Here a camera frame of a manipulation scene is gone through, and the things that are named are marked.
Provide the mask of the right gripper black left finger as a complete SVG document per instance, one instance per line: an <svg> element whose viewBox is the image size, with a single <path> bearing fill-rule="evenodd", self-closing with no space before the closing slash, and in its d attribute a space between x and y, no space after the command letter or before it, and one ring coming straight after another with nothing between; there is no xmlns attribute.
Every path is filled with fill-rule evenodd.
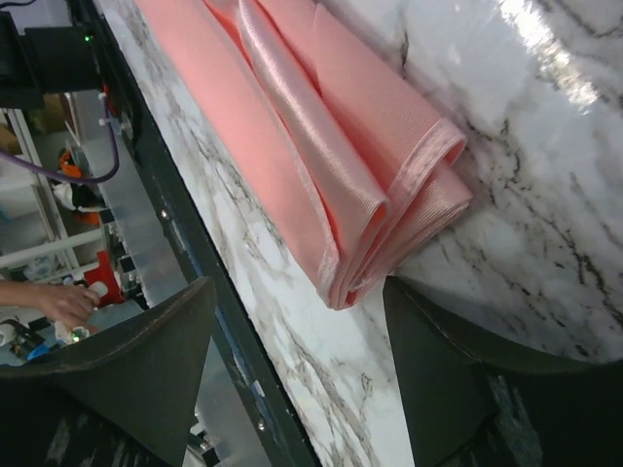
<svg viewBox="0 0 623 467"><path fill-rule="evenodd" d="M181 465L215 308L201 277L92 337L2 366L2 465Z"/></svg>

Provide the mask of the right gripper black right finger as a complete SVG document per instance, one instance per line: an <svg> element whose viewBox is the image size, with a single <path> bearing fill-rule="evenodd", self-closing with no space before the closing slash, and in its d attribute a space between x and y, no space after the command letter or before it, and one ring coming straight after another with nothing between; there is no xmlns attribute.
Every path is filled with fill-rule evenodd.
<svg viewBox="0 0 623 467"><path fill-rule="evenodd" d="M386 280L385 321L419 466L618 466L622 365L548 354Z"/></svg>

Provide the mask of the person's hand in background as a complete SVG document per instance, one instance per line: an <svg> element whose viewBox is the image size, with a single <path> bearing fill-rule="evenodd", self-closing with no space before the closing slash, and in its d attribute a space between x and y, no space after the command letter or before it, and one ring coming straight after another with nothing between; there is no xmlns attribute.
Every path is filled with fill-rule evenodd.
<svg viewBox="0 0 623 467"><path fill-rule="evenodd" d="M83 286L1 281L1 306L37 309L69 330L89 329L89 319L99 301L93 290Z"/></svg>

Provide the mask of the pink cloth napkin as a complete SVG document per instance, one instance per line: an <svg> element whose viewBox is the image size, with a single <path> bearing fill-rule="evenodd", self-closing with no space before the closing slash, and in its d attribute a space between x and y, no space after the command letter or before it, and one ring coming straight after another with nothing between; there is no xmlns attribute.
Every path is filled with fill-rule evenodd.
<svg viewBox="0 0 623 467"><path fill-rule="evenodd" d="M354 305L457 218L464 135L314 1L142 1L292 256Z"/></svg>

